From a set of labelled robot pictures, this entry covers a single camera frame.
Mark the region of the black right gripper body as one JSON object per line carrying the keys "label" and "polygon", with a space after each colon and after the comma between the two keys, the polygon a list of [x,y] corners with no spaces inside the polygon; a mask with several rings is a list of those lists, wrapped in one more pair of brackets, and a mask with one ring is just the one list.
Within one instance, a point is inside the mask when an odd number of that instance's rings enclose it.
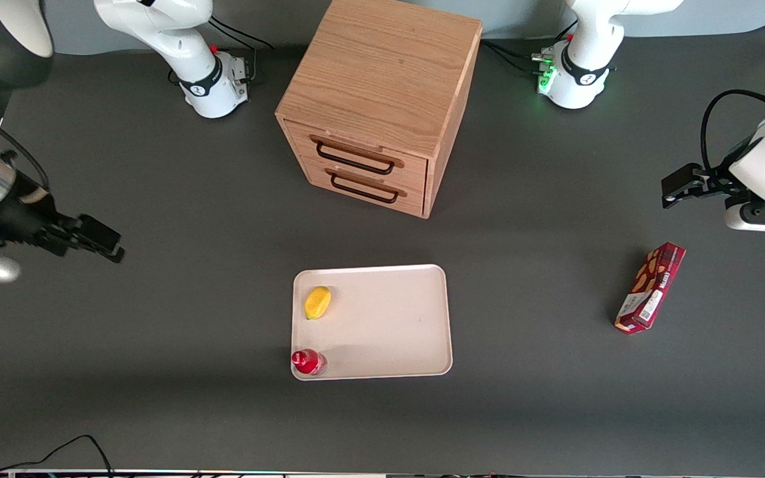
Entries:
{"label": "black right gripper body", "polygon": [[0,202],[0,241],[43,249],[58,257],[84,246],[68,229],[73,218],[60,214],[40,187],[13,187]]}

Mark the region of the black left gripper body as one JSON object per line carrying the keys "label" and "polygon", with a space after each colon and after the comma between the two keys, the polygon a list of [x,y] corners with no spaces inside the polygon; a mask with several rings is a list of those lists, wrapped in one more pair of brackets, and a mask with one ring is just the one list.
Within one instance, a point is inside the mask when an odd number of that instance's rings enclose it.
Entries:
{"label": "black left gripper body", "polygon": [[746,185],[730,171],[734,164],[735,161],[722,161],[717,166],[705,164],[705,199],[725,196],[726,204],[744,204],[752,200],[752,193]]}

